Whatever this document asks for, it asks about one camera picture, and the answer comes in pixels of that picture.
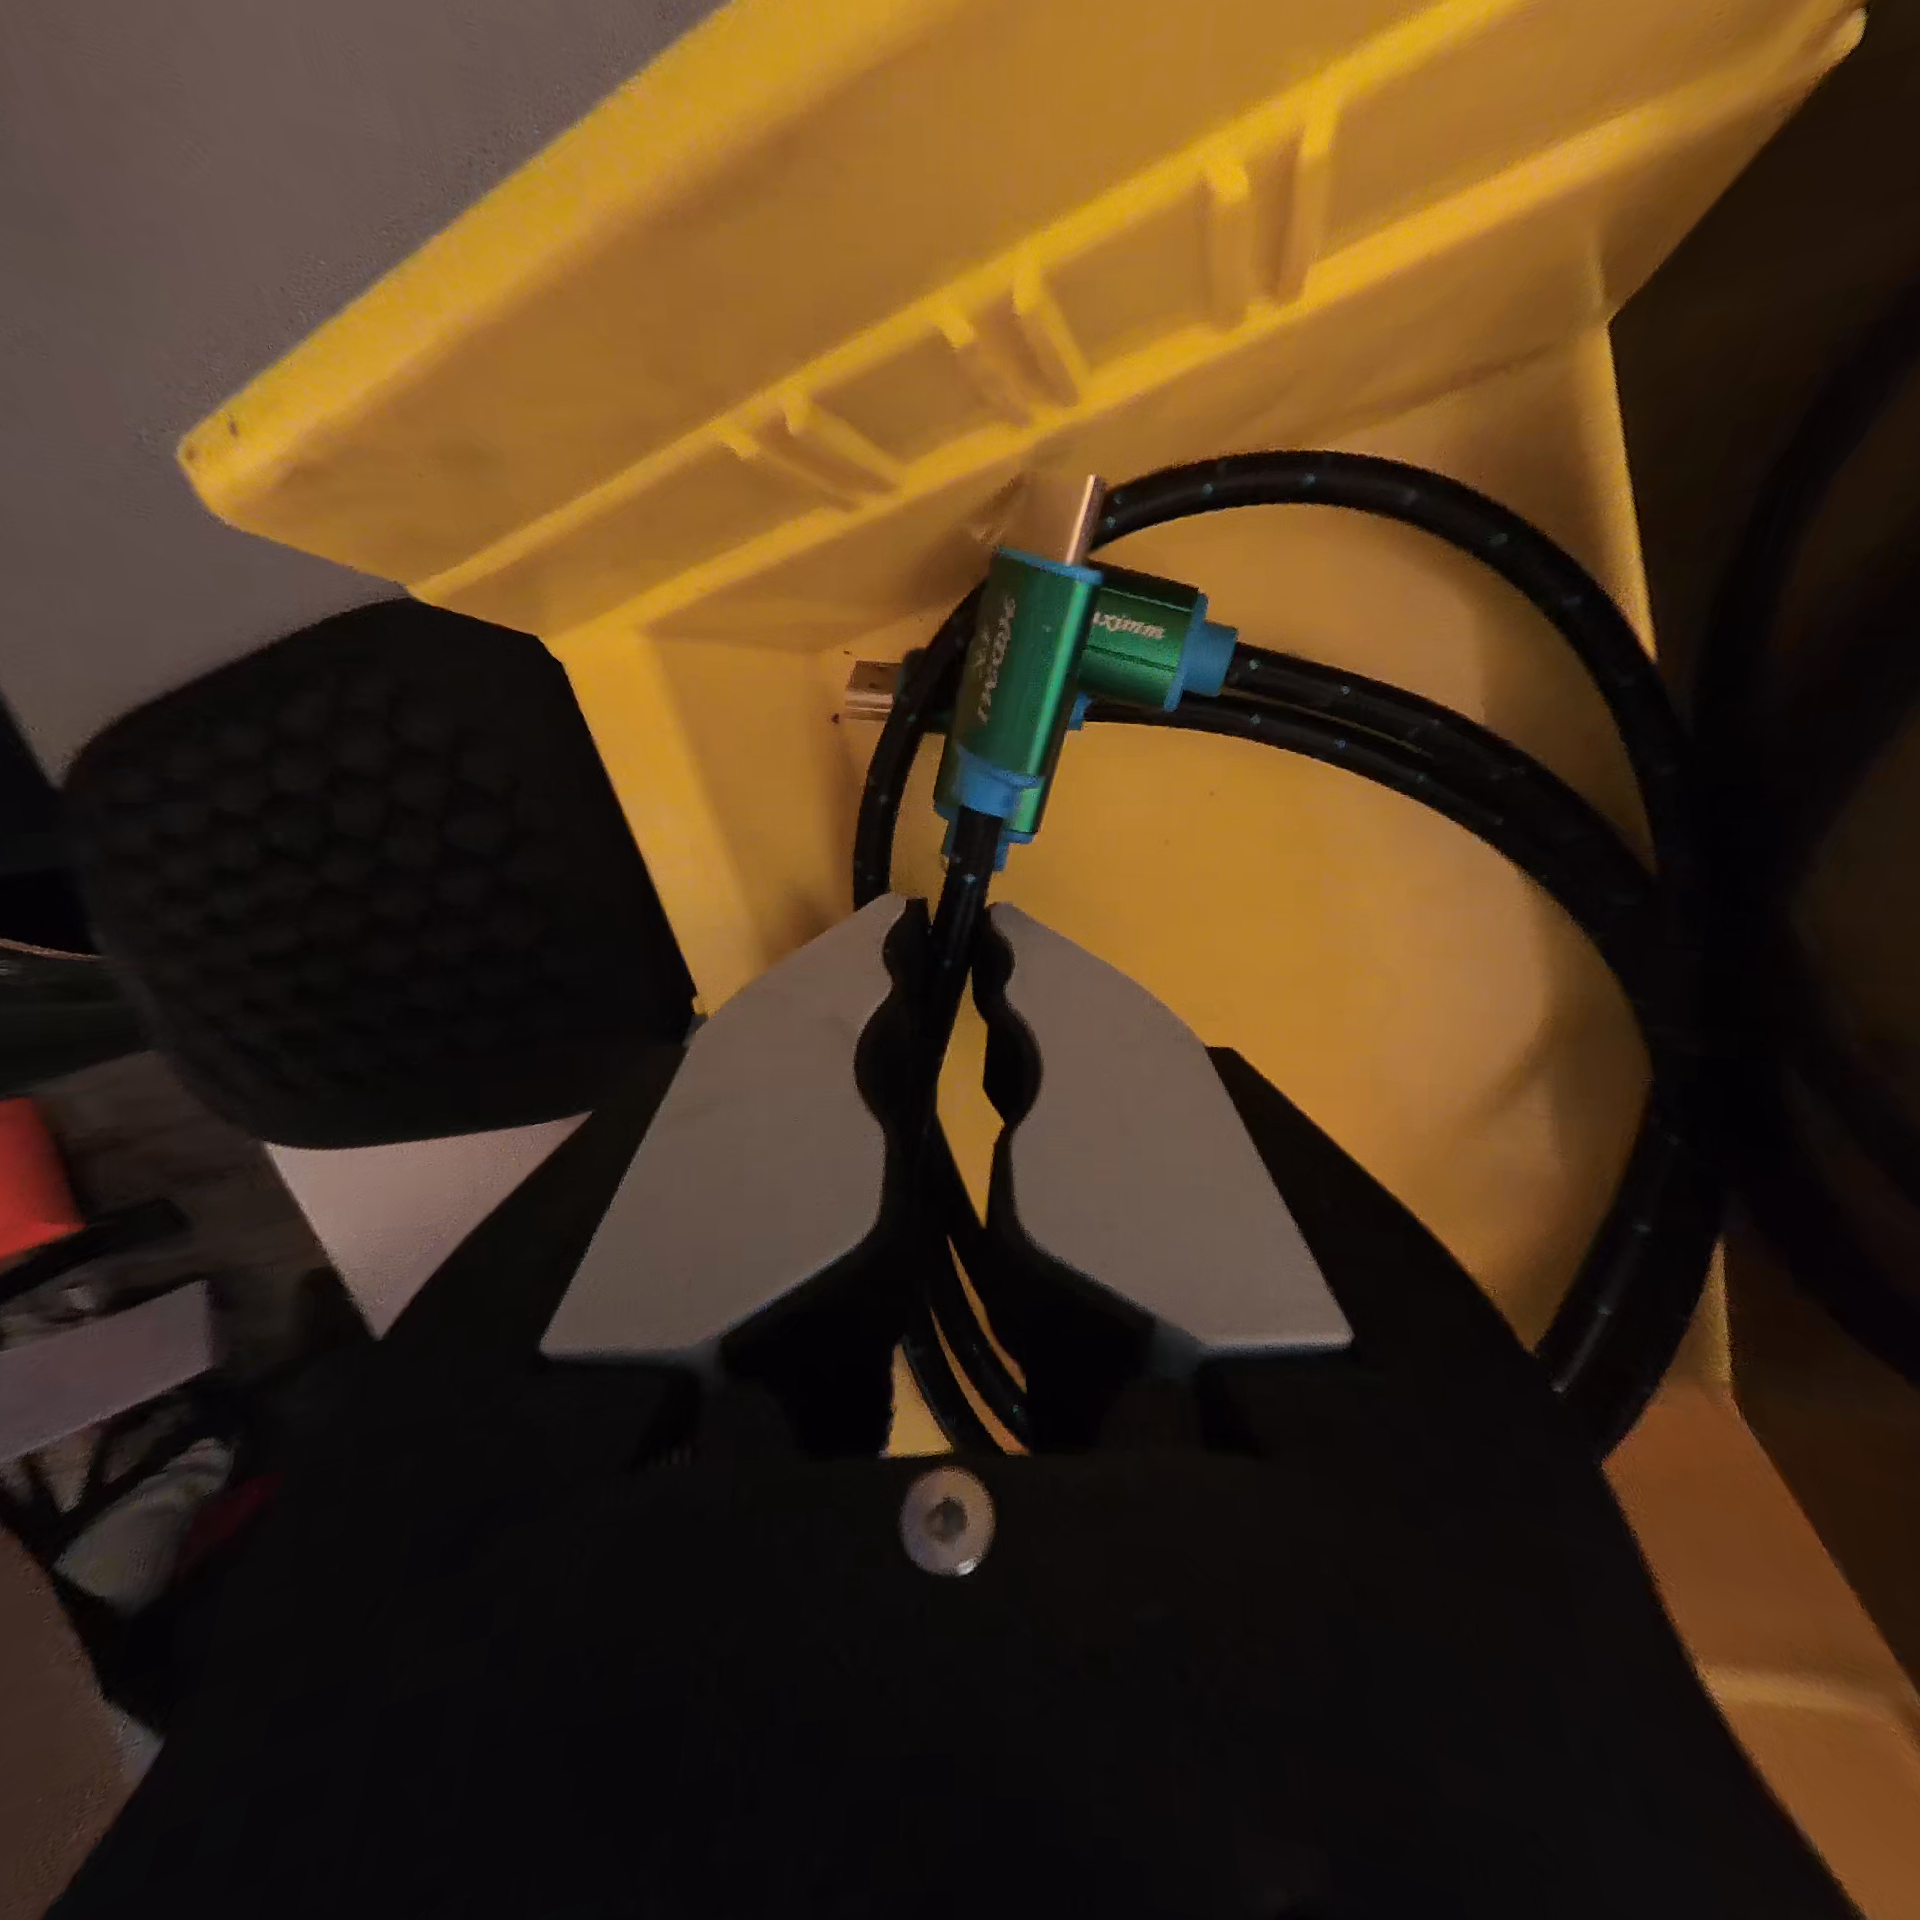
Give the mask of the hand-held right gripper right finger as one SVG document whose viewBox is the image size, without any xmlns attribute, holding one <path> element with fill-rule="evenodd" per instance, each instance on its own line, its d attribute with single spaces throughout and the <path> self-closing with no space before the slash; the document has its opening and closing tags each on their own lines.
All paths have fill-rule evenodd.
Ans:
<svg viewBox="0 0 1920 1920">
<path fill-rule="evenodd" d="M 1352 1324 L 1208 1046 L 1021 908 L 974 963 L 997 1120 L 986 1316 L 1026 1447 L 1088 1447 L 1145 1382 L 1343 1353 Z"/>
</svg>

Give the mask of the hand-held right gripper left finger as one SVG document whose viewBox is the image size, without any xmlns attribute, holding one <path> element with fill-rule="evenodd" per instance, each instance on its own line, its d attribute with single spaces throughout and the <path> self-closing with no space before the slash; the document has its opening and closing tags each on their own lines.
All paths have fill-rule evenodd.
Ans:
<svg viewBox="0 0 1920 1920">
<path fill-rule="evenodd" d="M 539 1338 L 773 1399 L 805 1453 L 881 1451 L 910 1247 L 898 1046 L 917 899 L 876 899 L 683 1047 Z"/>
</svg>

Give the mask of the yellow plastic bin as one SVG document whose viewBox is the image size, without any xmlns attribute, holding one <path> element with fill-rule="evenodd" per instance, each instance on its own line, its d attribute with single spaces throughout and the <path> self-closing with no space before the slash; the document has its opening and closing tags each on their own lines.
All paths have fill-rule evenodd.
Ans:
<svg viewBox="0 0 1920 1920">
<path fill-rule="evenodd" d="M 1440 469 L 1653 647 L 1610 319 L 1859 4 L 730 4 L 199 421 L 224 522 L 565 666 L 700 1012 L 850 911 L 898 660 L 1021 483 L 1261 447 Z M 1523 602 L 1326 507 L 1122 563 L 1499 727 L 1643 852 Z M 1004 891 L 1239 1050 L 1544 1332 L 1645 1084 L 1602 957 L 1404 797 L 1088 727 Z M 1716 1281 L 1614 1455 L 1702 1677 L 1867 1916 L 1915 1916 L 1915 1700 L 1740 1418 Z"/>
</svg>

